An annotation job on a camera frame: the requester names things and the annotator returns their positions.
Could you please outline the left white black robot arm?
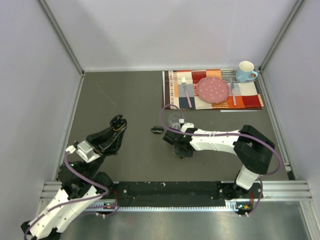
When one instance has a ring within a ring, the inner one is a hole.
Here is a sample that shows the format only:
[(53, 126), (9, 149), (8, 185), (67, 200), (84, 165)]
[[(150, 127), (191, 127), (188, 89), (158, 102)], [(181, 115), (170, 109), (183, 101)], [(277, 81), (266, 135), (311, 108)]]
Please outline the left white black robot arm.
[(126, 129), (125, 123), (115, 123), (66, 148), (58, 172), (61, 187), (39, 216), (21, 225), (24, 239), (58, 240), (92, 203), (113, 194), (114, 182), (99, 168), (118, 153)]

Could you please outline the black marbled earbud charging case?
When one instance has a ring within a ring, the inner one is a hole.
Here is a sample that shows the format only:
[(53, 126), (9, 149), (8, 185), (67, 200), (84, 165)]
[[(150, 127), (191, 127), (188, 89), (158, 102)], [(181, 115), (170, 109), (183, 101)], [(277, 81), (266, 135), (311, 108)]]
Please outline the black marbled earbud charging case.
[(154, 127), (151, 128), (151, 132), (153, 134), (163, 134), (164, 131), (165, 131), (164, 128), (161, 127), (161, 126), (154, 126)]

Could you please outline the glossy black gold-striped earbud case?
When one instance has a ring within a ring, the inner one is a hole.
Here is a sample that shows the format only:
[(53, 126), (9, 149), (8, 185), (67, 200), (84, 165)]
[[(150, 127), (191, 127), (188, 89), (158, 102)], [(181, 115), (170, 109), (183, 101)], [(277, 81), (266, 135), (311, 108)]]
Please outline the glossy black gold-striped earbud case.
[(123, 118), (122, 114), (118, 114), (115, 117), (113, 117), (111, 119), (111, 121), (109, 122), (110, 127), (115, 131), (118, 132), (121, 129), (123, 129), (124, 127), (127, 126), (127, 120), (125, 118)]

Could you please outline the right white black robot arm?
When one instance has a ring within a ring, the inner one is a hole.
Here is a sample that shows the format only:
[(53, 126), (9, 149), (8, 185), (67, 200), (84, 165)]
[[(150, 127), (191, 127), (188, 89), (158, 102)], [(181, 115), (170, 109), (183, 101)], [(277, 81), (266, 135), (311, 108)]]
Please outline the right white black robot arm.
[(194, 151), (216, 151), (235, 155), (242, 163), (233, 184), (220, 186), (225, 200), (245, 198), (254, 182), (268, 173), (275, 144), (250, 125), (230, 132), (205, 131), (192, 123), (181, 125), (180, 131), (169, 128), (163, 138), (173, 146), (173, 153), (181, 159), (191, 158)]

